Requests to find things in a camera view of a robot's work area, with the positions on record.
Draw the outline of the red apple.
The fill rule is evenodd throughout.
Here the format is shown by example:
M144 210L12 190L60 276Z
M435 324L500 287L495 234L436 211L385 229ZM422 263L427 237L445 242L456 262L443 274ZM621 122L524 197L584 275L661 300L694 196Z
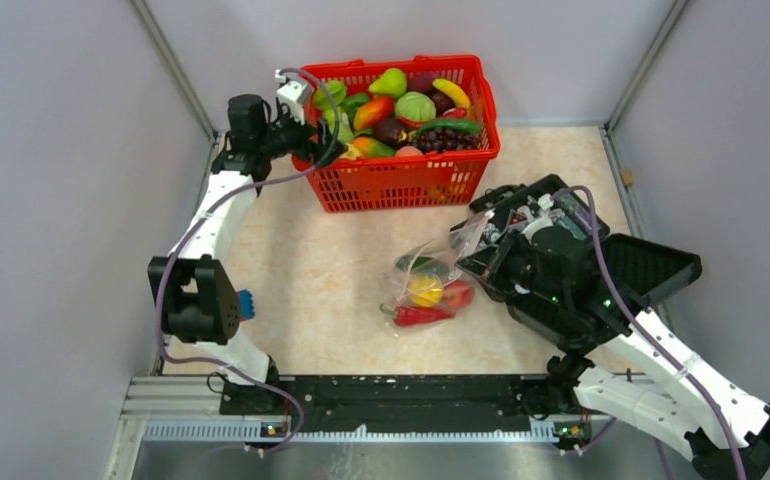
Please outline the red apple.
M442 304L452 311L464 310L473 302L474 293L471 282L454 280L443 288Z

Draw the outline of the small dark green cucumber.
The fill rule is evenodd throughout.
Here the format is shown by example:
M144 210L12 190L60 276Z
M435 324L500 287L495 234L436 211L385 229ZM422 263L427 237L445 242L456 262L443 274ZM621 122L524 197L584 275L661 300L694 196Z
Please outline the small dark green cucumber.
M395 267L415 276L437 277L439 280L447 279L451 272L449 264L426 255L403 255L395 261Z

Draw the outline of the yellow apple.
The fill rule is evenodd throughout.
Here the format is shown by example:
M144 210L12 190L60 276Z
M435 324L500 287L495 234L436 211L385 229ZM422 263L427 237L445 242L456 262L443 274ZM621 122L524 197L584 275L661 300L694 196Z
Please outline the yellow apple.
M442 302L444 285L435 277L414 276L407 284L409 301L419 307L435 307Z

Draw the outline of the clear zip top bag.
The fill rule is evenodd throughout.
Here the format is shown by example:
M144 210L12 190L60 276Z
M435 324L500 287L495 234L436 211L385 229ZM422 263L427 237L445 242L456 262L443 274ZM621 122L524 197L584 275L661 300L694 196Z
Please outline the clear zip top bag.
M492 213L474 214L397 256L381 275L379 304L387 328L400 337L471 311L480 288L460 266L484 245Z

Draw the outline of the red chili pepper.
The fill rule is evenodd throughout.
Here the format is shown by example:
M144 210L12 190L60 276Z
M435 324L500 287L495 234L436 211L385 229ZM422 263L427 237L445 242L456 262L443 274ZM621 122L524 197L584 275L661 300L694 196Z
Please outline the red chili pepper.
M455 317L454 313L434 307L399 305L390 308L381 304L379 310L388 316L394 325L401 328L436 323Z

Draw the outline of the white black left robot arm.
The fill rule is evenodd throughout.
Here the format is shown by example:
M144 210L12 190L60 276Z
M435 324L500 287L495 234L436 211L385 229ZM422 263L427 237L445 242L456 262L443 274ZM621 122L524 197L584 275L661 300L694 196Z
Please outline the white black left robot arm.
M274 160L304 158L308 175L336 160L344 147L324 122L307 121L306 93L279 93L273 104L243 94L228 102L230 129L210 165L206 191L182 237L165 256L155 256L148 278L155 303L155 340L162 359L182 364L166 347L168 337L192 344L192 363L213 364L226 373L230 396L242 393L258 413L275 410L290 395L278 383L272 358L241 331L241 300L224 263L244 214L269 177Z

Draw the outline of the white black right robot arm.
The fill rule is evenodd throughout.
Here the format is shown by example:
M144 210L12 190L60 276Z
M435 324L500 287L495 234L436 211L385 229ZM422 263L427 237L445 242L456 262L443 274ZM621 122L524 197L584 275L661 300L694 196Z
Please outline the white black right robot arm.
M458 267L560 350L547 397L561 412L608 414L673 448L705 479L770 469L770 402L688 347L650 300L614 280L598 237L561 226L509 231Z

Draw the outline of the green cabbage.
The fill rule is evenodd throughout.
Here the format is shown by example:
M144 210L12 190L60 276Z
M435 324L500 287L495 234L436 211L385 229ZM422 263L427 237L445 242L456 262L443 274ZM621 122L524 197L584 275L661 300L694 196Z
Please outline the green cabbage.
M332 134L343 144L351 144L355 138L350 125L339 122L330 127Z

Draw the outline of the orange green mango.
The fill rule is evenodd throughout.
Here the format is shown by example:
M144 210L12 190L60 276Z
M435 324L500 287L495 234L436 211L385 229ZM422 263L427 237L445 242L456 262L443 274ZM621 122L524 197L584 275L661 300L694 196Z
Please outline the orange green mango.
M373 98L356 110L353 118L353 129L360 131L372 128L381 120L389 118L393 114L394 106L395 101L392 97Z

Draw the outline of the green pear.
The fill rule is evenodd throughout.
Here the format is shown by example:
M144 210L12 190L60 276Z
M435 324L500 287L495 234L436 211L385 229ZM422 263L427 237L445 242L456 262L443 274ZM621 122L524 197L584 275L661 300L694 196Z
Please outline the green pear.
M375 96L393 99L402 97L408 89L406 73L399 68L389 68L368 86L368 92Z

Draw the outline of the red plastic shopping basket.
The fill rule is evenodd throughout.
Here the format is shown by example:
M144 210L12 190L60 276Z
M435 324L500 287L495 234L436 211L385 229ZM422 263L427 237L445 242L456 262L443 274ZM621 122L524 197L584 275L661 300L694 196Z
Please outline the red plastic shopping basket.
M437 73L459 84L472 103L468 118L480 125L479 148L426 156L337 160L307 176L327 212L466 204L486 167L499 154L493 91L481 60L473 54L417 55L411 60L385 62L356 59L309 64L304 69L324 81L341 80L348 92L355 94L389 67L411 76Z

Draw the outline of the dark purple grape bunch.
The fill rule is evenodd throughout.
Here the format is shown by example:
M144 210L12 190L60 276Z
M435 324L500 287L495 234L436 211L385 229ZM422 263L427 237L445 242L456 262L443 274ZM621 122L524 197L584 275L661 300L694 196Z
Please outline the dark purple grape bunch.
M433 128L416 134L409 145L423 154L477 150L480 138L477 134L461 130Z

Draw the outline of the yellow banana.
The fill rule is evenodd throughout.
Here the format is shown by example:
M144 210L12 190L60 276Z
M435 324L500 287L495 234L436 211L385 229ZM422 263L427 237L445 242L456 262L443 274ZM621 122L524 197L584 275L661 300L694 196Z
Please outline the yellow banana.
M432 81L432 85L452 100L457 108L469 110L472 107L470 97L459 84L446 78L436 78Z

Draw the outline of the red blue toy block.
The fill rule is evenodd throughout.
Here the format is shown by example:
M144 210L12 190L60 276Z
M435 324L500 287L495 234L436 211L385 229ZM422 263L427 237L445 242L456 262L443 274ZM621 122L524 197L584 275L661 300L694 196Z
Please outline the red blue toy block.
M251 292L243 289L237 292L240 305L241 321L252 320L255 318L255 306Z

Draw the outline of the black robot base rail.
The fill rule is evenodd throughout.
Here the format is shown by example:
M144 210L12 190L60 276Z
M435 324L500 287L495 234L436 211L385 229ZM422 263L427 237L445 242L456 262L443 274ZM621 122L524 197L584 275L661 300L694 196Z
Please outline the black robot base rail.
M264 439L290 433L405 437L534 433L559 449L583 448L597 435L591 410L546 375L300 375L275 377L267 390L224 381L219 412L267 419Z

